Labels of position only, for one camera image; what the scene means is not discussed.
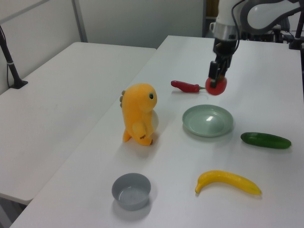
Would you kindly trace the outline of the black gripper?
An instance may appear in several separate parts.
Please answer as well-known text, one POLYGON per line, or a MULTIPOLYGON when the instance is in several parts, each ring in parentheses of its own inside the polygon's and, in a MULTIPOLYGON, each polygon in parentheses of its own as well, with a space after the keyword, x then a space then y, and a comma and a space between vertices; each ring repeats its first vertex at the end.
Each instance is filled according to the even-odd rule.
POLYGON ((221 40, 215 38, 213 52, 216 54, 215 61, 211 61, 209 67, 210 87, 216 88, 218 79, 223 80, 230 68, 233 54, 239 45, 238 40, 221 40))

